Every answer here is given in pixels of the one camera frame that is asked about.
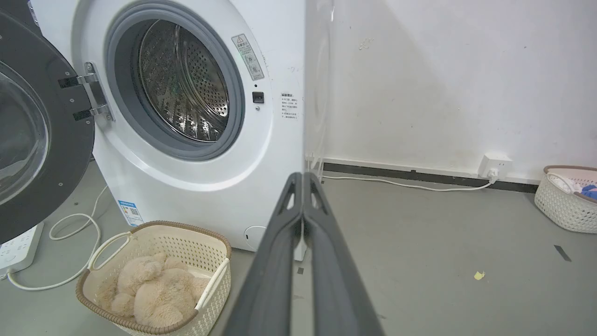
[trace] white cable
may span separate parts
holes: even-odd
[[[65,239],[65,238],[68,238],[68,237],[74,235],[75,233],[80,232],[81,230],[83,230],[84,228],[86,228],[87,225],[89,225],[89,223],[93,223],[93,226],[96,227],[97,239],[96,239],[95,245],[93,245],[93,249],[91,250],[91,255],[89,256],[89,259],[87,259],[87,262],[85,263],[85,265],[83,266],[82,269],[80,269],[72,277],[70,277],[70,278],[68,278],[68,279],[66,279],[66,280],[64,280],[62,282],[50,285],[50,286],[43,286],[43,287],[27,287],[27,286],[23,286],[23,285],[17,283],[17,281],[13,278],[13,273],[10,270],[8,270],[8,273],[7,273],[8,280],[13,285],[15,285],[16,287],[18,287],[20,289],[23,289],[25,291],[43,291],[43,290],[46,290],[46,289],[56,288],[58,286],[64,285],[65,283],[71,282],[73,279],[77,278],[81,273],[83,273],[87,269],[87,265],[89,264],[89,260],[91,260],[91,257],[93,256],[93,253],[96,251],[98,245],[100,244],[100,239],[101,239],[100,227],[99,227],[99,225],[97,225],[97,222],[93,219],[93,216],[96,214],[97,203],[100,200],[101,195],[104,193],[104,191],[106,191],[107,188],[108,188],[108,186],[106,185],[103,188],[103,190],[101,191],[101,193],[97,196],[96,203],[94,204],[93,211],[91,212],[91,216],[89,216],[87,214],[84,214],[84,213],[73,213],[72,215],[68,215],[68,216],[62,218],[61,220],[59,220],[58,222],[56,222],[56,224],[54,224],[54,226],[52,226],[52,228],[50,228],[50,233],[49,233],[50,239],[51,240],[62,240],[62,239]],[[85,222],[85,224],[83,226],[81,226],[80,228],[78,228],[76,231],[74,231],[72,233],[69,233],[66,236],[54,237],[52,235],[52,231],[54,231],[54,228],[56,226],[58,226],[58,224],[62,223],[65,219],[69,219],[69,218],[74,217],[74,216],[83,216],[83,217],[86,217],[87,218],[87,222]]]
[[[493,183],[495,183],[497,181],[497,177],[498,177],[497,170],[496,169],[490,170],[489,177],[490,177],[489,183],[487,183],[486,185],[482,185],[480,187],[475,187],[475,188],[434,189],[434,188],[423,187],[423,186],[420,186],[420,185],[402,184],[402,183],[392,182],[392,181],[388,181],[388,180],[384,180],[384,179],[351,178],[351,177],[345,177],[345,176],[325,176],[324,175],[324,178],[326,178],[326,179],[384,182],[384,183],[398,185],[400,187],[423,189],[423,190],[430,190],[430,191],[474,191],[474,190],[481,190],[481,189],[489,187],[490,185],[492,185]]]

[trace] yellow paper scrap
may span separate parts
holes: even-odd
[[[477,272],[477,274],[475,274],[475,280],[481,280],[481,279],[483,279],[484,276],[485,276],[485,272],[483,272],[483,273]]]

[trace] stainless steel drum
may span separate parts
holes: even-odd
[[[139,51],[141,86],[156,113],[176,132],[214,142],[228,122],[228,90],[211,53],[175,23],[156,21]]]

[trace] wall stain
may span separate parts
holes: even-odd
[[[359,44],[359,50],[369,49],[369,46],[373,42],[374,38],[366,38],[364,39],[361,44]]]

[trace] basket handle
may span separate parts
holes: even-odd
[[[210,281],[207,283],[207,286],[205,287],[205,290],[203,291],[203,294],[201,294],[201,297],[199,298],[199,302],[197,302],[197,305],[195,306],[195,310],[198,311],[205,307],[206,303],[208,302],[207,297],[211,296],[211,294],[212,294],[211,289],[213,288],[213,286],[215,286],[216,282],[217,283],[220,282],[219,278],[220,278],[220,276],[223,275],[225,269],[227,269],[228,263],[230,263],[230,259],[226,258],[218,266],[218,268],[216,269],[216,272],[214,273],[214,276],[211,277]]]
[[[128,244],[128,242],[131,240],[131,236],[133,234],[130,231],[127,232],[123,232],[123,233],[119,233],[115,236],[113,236],[112,238],[108,239],[107,241],[105,241],[103,244],[101,244],[101,246],[95,251],[95,253],[93,253],[93,256],[91,256],[91,259],[89,259],[89,265],[87,266],[87,268],[89,268],[89,270],[91,271],[96,271],[99,270],[100,268],[104,267],[104,265],[110,261],[112,258],[114,258],[114,256],[120,252],[120,250],[122,250],[124,248],[124,246],[126,246]],[[126,236],[127,237],[127,241],[124,242],[124,244],[122,244],[121,247],[118,248],[118,250],[116,250],[116,252],[114,252],[111,256],[108,257],[108,259],[106,259],[106,261],[104,261],[101,265],[99,265],[97,268],[95,268],[94,264],[96,263],[97,258],[100,256],[100,254],[106,249],[106,247],[108,247],[109,245],[111,245],[113,242],[115,242],[116,240],[118,240],[119,238],[122,238]]]
[[[563,191],[563,192],[567,193],[568,195],[571,195],[571,194],[573,194],[573,193],[574,193],[574,186],[570,184],[570,182],[569,182],[569,180],[568,180],[568,179],[565,179],[565,178],[563,178],[562,176],[560,176],[560,175],[558,175],[558,174],[556,174],[556,173],[552,173],[552,172],[548,172],[548,173],[547,173],[547,176],[553,176],[553,177],[555,177],[555,178],[558,178],[558,179],[562,180],[562,182],[564,182],[564,183],[566,184],[566,186],[568,187],[568,189],[569,189],[569,190],[564,190],[564,189],[560,188],[560,186],[559,186],[559,185],[557,185],[557,184],[553,183],[552,181],[549,181],[549,182],[551,182],[553,185],[555,185],[556,187],[558,187],[558,189],[560,189],[561,191]]]

